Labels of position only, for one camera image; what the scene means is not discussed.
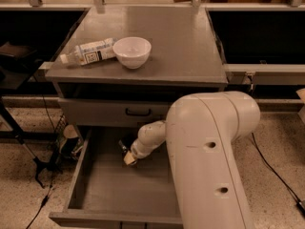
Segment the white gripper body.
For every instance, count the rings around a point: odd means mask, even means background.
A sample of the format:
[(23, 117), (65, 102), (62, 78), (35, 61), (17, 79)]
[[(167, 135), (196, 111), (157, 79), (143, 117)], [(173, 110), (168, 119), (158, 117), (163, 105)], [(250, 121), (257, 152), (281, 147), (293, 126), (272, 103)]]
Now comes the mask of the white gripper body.
[(131, 146), (132, 155), (137, 159), (142, 159), (146, 156), (149, 156), (152, 152), (150, 146), (146, 146), (140, 142), (139, 139), (136, 139)]

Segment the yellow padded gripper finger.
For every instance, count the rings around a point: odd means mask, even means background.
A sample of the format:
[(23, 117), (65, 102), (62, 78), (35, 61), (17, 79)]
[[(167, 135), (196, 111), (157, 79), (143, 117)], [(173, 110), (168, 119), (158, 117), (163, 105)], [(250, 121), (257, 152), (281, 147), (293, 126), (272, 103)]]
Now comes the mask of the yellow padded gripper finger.
[(137, 162), (137, 159), (132, 155), (130, 151), (125, 154), (123, 160), (128, 166), (134, 165)]

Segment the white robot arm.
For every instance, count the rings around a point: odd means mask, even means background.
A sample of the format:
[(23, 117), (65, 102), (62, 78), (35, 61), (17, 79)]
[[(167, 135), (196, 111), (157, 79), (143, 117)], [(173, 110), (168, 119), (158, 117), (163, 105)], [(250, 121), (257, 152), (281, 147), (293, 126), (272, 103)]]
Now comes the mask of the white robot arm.
[(242, 92), (186, 95), (164, 120), (140, 128), (124, 162), (165, 144), (184, 229), (255, 229), (232, 142), (259, 120), (255, 100)]

